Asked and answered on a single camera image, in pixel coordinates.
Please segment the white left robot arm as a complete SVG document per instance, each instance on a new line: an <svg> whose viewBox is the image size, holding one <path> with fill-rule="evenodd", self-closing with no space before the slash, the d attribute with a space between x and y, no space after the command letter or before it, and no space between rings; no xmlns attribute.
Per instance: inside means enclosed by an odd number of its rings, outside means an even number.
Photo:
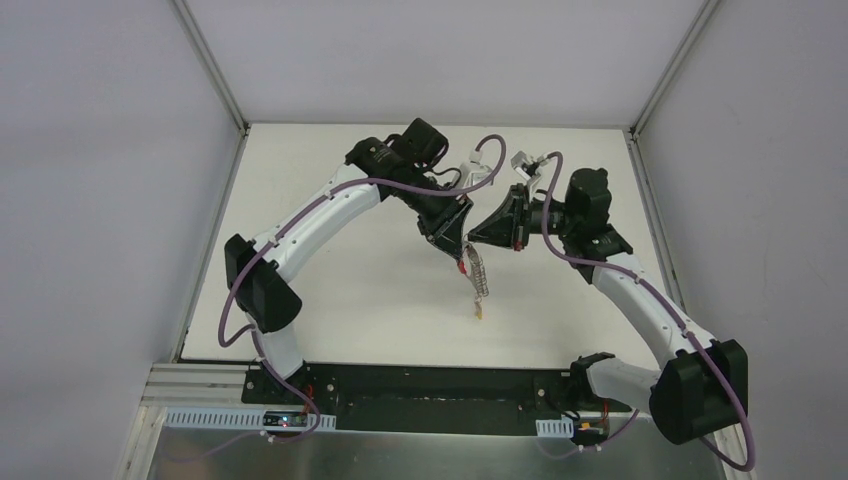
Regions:
<svg viewBox="0 0 848 480"><path fill-rule="evenodd" d="M395 197L416 213L417 228L430 245L462 260L462 230L473 203L450 195L428 175L448 147L448 139L422 119L386 140L361 140L299 212L250 240L236 234L226 242L225 306L247 315L259 357L273 369L266 389L279 403L293 404L305 390L294 327L303 302L290 283L357 216Z"/></svg>

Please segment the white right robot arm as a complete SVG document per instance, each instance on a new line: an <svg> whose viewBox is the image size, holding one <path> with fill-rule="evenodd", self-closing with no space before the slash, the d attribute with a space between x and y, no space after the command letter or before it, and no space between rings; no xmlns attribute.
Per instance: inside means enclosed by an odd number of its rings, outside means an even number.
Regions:
<svg viewBox="0 0 848 480"><path fill-rule="evenodd" d="M604 169L576 170L561 201L534 199L526 185L516 184L469 239L519 251L532 235L558 238L567 262L649 347L655 370L606 352L574 361L567 384L573 405L590 410L609 399L646 411L675 445L732 425L750 441L747 353L735 340L717 340L651 284L632 246L609 222L611 201Z"/></svg>

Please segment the red-handled metal key holder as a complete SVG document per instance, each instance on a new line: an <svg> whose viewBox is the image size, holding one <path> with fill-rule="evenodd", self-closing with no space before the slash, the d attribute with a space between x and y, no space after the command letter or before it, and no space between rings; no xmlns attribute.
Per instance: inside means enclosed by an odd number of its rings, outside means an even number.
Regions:
<svg viewBox="0 0 848 480"><path fill-rule="evenodd" d="M489 295L483 259L471 243L464 244L458 268L460 273L470 281L476 300L481 300Z"/></svg>

